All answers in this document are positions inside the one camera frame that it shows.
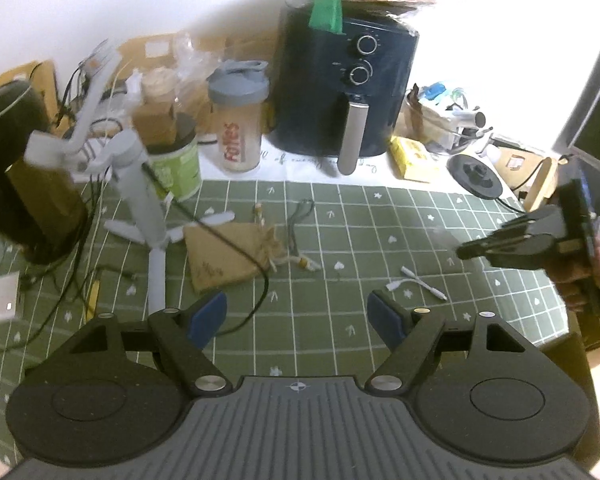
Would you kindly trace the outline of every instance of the table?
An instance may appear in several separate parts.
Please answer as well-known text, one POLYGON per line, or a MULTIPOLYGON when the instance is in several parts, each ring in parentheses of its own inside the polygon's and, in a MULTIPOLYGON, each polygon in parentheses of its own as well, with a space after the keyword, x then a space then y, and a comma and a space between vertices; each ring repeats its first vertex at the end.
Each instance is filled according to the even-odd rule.
MULTIPOLYGON (((563 304, 542 272, 460 262, 432 235, 429 228, 440 226, 464 241, 481 237, 515 216, 495 202, 467 195, 448 174, 434 186, 397 180, 388 157, 380 156, 362 160, 353 175, 338 178, 331 173, 332 161, 283 154, 266 141, 261 166, 249 173, 226 175, 216 166, 215 156, 215 146, 202 149, 205 181, 186 205, 198 215, 231 209, 236 221, 252 221, 253 204, 258 200, 264 204, 267 221, 276 224, 283 237, 294 203, 311 197, 316 209, 298 226, 298 241, 323 267, 307 273, 289 265, 272 274, 270 293, 253 322, 205 349, 232 381, 244 374, 352 374, 363 381, 388 355, 366 322, 365 298, 371 290, 399 278, 401 265, 416 270, 449 296, 443 302, 409 284, 394 292, 403 306, 433 307, 456 319, 497 310, 536 344, 566 332, 563 304)), ((84 186, 85 196, 89 192, 84 186)), ((104 187, 99 212, 87 244, 88 249, 93 244, 91 261, 83 259, 80 275, 95 264, 137 273, 135 285, 105 273, 98 310, 113 312, 122 321, 142 319, 146 316, 147 252, 101 229, 104 219, 130 219, 111 186, 104 187)), ((182 217, 170 210, 167 221, 176 225, 182 217)), ((67 261, 56 271, 60 286, 68 277, 69 265, 67 261)), ((0 274, 25 269, 27 264, 18 251, 8 248, 0 274)), ((183 244, 168 248, 167 275, 166 306, 185 308, 195 301, 183 244)), ((251 309, 261 285, 254 279, 224 288, 230 308, 227 326, 239 322, 251 309)), ((51 278, 26 292, 24 320, 0 325, 0 346, 27 338, 57 296, 51 278)), ((67 301, 25 351, 0 355, 0 459, 8 465, 20 457, 4 420, 9 394, 27 367, 44 360, 81 324, 82 304, 67 301)), ((129 358, 152 365, 146 354, 134 353, 129 358)))

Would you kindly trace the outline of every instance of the air fryer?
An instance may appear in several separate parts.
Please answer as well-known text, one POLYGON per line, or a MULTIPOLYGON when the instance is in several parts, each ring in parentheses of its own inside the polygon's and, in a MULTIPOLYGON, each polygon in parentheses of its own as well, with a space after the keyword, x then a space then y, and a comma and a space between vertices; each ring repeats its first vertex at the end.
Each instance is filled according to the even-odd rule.
POLYGON ((87 218, 69 174, 22 159, 30 133, 48 129, 42 98, 27 82, 0 87, 0 234, 34 264, 68 254, 87 218))
POLYGON ((343 5, 343 34, 309 28, 312 6, 287 4, 273 67, 271 142, 282 150, 337 156, 343 174, 381 155, 402 106, 418 34, 343 5))

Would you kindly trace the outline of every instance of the blue gripper pad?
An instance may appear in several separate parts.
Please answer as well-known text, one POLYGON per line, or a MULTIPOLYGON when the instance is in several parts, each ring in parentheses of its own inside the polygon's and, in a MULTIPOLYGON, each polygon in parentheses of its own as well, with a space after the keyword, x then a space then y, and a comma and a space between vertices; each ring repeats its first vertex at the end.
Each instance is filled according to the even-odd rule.
POLYGON ((204 305, 191 316, 187 328, 187 339, 200 350, 209 344, 226 319, 226 295, 224 292, 216 292, 205 296, 201 301, 205 302, 204 305))
POLYGON ((366 316, 391 352, 407 337, 402 326, 402 316, 374 292, 366 298, 366 316))

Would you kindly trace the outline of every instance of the air fryer handle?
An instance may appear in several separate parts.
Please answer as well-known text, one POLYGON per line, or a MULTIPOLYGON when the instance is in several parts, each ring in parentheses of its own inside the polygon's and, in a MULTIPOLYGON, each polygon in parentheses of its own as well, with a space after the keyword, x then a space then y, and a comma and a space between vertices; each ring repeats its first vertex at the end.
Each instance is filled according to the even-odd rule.
POLYGON ((349 101, 347 122, 338 155, 338 169, 344 175, 353 173, 358 164, 362 137, 365 134, 366 116, 369 112, 369 105, 359 95, 347 95, 347 100, 349 101))

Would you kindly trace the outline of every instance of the hand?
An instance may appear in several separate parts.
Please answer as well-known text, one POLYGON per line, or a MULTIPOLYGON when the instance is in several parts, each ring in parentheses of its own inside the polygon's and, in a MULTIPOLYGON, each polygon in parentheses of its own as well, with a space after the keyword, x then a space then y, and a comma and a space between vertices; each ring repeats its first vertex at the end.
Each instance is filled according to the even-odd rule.
POLYGON ((558 289, 567 308, 582 312, 587 304, 587 298, 574 282, 593 276, 596 285, 600 288, 600 238, 596 238, 596 257, 593 268, 583 266, 574 260, 565 259, 552 262, 545 271, 549 279, 555 283, 555 288, 558 289))

